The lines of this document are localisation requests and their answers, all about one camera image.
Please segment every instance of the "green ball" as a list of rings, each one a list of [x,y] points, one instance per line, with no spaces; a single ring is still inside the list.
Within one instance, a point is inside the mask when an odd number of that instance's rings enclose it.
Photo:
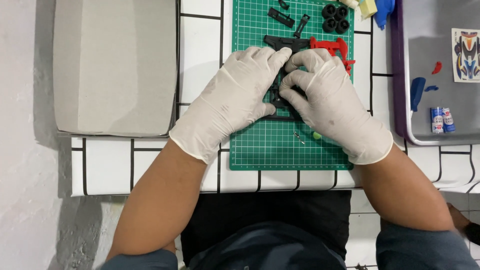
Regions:
[[[318,140],[318,139],[320,139],[321,137],[322,137],[322,135],[320,135],[320,134],[318,134],[318,133],[316,133],[316,132],[313,132],[313,138],[314,138],[315,140]]]

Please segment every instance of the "sticker sheet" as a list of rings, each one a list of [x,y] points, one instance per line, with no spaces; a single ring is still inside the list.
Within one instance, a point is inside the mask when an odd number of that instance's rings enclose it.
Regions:
[[[453,77],[459,83],[480,83],[480,30],[452,28]]]

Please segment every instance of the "battery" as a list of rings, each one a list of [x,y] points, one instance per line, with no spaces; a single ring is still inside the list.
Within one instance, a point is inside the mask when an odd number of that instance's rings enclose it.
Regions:
[[[430,108],[430,115],[432,117],[432,132],[443,133],[444,132],[444,110],[441,107]]]
[[[450,113],[449,108],[444,108],[444,113],[442,115],[444,119],[444,131],[445,132],[453,132],[455,131],[455,124],[453,123],[452,114]]]

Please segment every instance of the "metal tray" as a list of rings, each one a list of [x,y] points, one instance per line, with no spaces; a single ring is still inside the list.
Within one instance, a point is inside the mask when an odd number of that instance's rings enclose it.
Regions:
[[[480,144],[480,84],[455,83],[452,28],[480,29],[480,1],[396,0],[391,16],[393,91],[396,132],[419,146]],[[432,75],[441,61],[440,73]],[[418,111],[410,116],[410,85],[427,79]],[[430,107],[450,108],[456,131],[431,132]]]

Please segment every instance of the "small metal pin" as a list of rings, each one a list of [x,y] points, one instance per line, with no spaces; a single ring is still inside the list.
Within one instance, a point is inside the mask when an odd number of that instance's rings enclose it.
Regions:
[[[293,134],[295,135],[295,137],[297,137],[297,139],[298,139],[301,143],[305,144],[305,142],[300,139],[300,135],[298,135],[297,132],[294,131]]]

